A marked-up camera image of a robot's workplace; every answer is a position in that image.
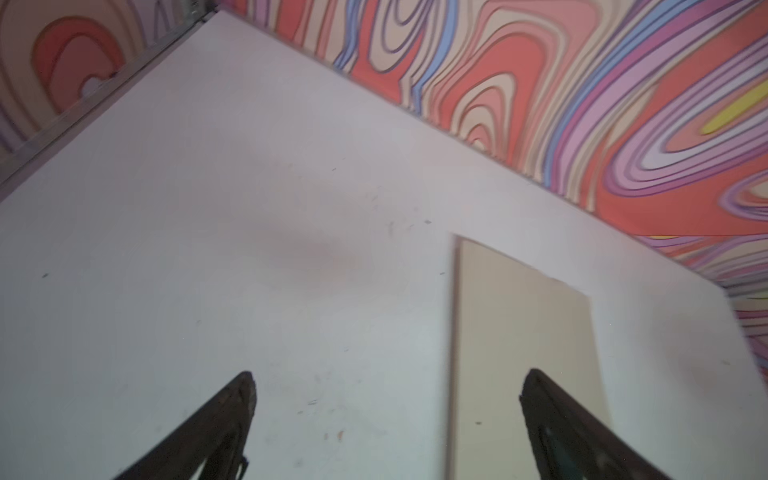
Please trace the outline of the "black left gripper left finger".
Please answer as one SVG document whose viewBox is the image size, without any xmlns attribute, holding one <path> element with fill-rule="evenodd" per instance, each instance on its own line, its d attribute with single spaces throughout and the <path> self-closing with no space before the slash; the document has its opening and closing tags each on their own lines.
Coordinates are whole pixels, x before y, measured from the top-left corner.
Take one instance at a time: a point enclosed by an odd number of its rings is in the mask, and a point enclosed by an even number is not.
<svg viewBox="0 0 768 480">
<path fill-rule="evenodd" d="M 243 478 L 256 405 L 256 382 L 251 372 L 243 371 L 117 478 Z"/>
</svg>

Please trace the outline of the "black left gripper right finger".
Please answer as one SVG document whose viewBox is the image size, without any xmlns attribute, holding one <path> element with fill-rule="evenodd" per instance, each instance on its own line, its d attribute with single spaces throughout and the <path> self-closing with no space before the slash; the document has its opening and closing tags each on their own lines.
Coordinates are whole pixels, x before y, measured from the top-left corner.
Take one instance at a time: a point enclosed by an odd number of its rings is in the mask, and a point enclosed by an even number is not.
<svg viewBox="0 0 768 480">
<path fill-rule="evenodd" d="M 542 479 L 666 477 L 543 371 L 528 372 L 519 400 Z"/>
</svg>

